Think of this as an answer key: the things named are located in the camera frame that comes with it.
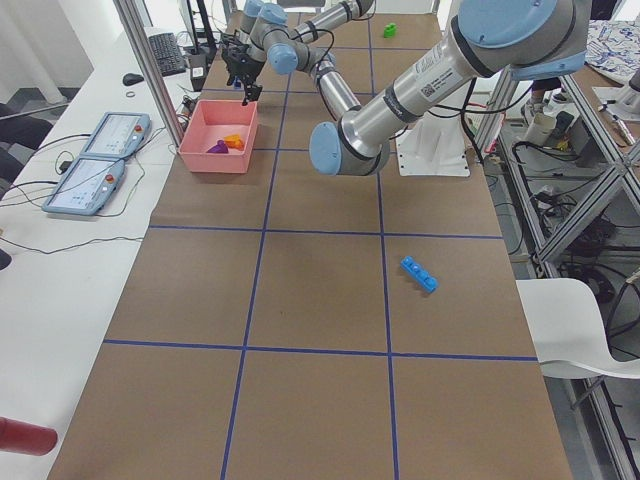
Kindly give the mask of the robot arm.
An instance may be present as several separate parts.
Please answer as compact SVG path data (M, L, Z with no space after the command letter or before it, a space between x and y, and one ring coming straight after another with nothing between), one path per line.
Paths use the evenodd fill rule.
M240 15L237 33L243 43L249 42L253 25L260 9L268 1L246 1ZM303 43L317 40L320 30L332 31L352 20L364 21L375 13L376 2L372 0L332 1L329 8L326 1L275 1L282 9L314 9L316 15L293 30L293 35Z
M324 175L369 176L387 163L390 139L468 81L510 67L518 80L562 76L582 68L588 1L463 1L444 38L366 105L336 71L321 36L367 14L369 1L341 1L291 29L284 9L249 1L240 27L221 36L229 78L244 87L245 103L259 98L265 64L279 75L295 71L314 81L333 119L310 138L314 168Z

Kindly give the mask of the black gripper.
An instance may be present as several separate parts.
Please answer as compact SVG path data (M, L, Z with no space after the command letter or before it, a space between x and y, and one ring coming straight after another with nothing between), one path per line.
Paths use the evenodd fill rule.
M238 81L243 84L244 97L242 105L257 102L262 93L262 86L256 84L260 74L260 62L248 54L248 45L225 44L222 46L222 59L228 73L228 86L237 86Z

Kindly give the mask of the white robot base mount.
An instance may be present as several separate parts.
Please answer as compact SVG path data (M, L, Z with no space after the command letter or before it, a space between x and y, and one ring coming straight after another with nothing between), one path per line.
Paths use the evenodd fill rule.
M470 176L463 130L458 116L440 118L428 112L395 139L399 174Z

